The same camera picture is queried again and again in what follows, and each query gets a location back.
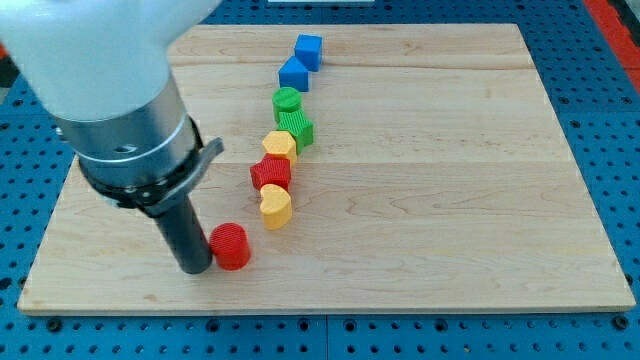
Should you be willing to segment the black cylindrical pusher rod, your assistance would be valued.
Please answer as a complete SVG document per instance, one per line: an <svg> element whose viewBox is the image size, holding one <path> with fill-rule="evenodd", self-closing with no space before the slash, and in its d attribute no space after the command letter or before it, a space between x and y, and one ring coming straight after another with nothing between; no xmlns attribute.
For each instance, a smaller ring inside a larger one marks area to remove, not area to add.
<svg viewBox="0 0 640 360"><path fill-rule="evenodd" d="M200 274L212 262L212 254L189 197L154 217L160 233L181 270Z"/></svg>

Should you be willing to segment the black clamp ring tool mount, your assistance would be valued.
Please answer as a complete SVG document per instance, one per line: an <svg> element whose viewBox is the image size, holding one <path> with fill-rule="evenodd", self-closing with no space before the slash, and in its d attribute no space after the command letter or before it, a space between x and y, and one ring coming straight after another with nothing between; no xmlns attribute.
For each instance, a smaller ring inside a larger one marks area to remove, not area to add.
<svg viewBox="0 0 640 360"><path fill-rule="evenodd" d="M150 170L157 170L162 162L153 160L146 164L127 165L116 169L111 177L99 177L106 166L90 167L88 160L79 159L79 168L91 185L107 203L116 208L139 209L149 217L159 217L170 208L187 200L189 193L205 176L209 164L224 151L223 140L218 137L204 146L199 130L189 118L196 144L186 158L164 175L152 177Z"/></svg>

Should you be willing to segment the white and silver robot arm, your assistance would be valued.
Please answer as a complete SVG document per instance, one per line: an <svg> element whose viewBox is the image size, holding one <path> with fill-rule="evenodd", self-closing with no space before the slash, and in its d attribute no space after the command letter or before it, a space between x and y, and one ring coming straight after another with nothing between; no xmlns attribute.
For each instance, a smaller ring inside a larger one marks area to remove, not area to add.
<svg viewBox="0 0 640 360"><path fill-rule="evenodd" d="M189 195L220 139L204 142L169 46L217 0L48 1L1 5L1 41L103 197L157 224L180 268L212 261Z"/></svg>

